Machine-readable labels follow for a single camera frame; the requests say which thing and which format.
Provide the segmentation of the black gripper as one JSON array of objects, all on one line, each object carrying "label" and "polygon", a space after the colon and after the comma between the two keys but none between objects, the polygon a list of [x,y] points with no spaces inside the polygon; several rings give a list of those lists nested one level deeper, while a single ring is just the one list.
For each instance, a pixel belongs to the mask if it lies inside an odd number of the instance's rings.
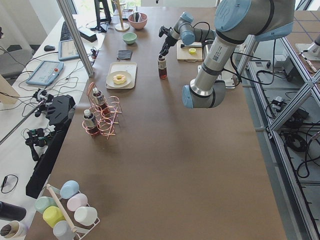
[{"label": "black gripper", "polygon": [[180,39],[180,34],[175,29],[171,29],[171,32],[166,36],[162,49],[159,53],[159,58],[164,58],[169,53],[169,48],[173,47]]}]

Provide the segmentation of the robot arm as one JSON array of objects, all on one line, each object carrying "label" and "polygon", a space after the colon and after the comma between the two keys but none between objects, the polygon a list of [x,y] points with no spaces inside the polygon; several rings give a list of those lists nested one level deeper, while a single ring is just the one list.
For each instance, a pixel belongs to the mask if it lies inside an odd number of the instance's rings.
[{"label": "robot arm", "polygon": [[257,42],[276,40],[292,32],[293,0],[224,0],[214,18],[215,38],[195,79],[182,89],[187,108],[214,108],[225,97],[226,85],[218,80],[237,45],[249,35]]},{"label": "robot arm", "polygon": [[182,40],[184,45],[191,45],[194,42],[205,43],[215,39],[215,32],[210,27],[208,29],[196,28],[192,26],[193,20],[193,16],[185,11],[180,15],[174,27],[160,27],[158,36],[161,38],[166,35],[159,52],[160,57],[165,57],[169,53],[170,47],[173,47],[178,40]]}]

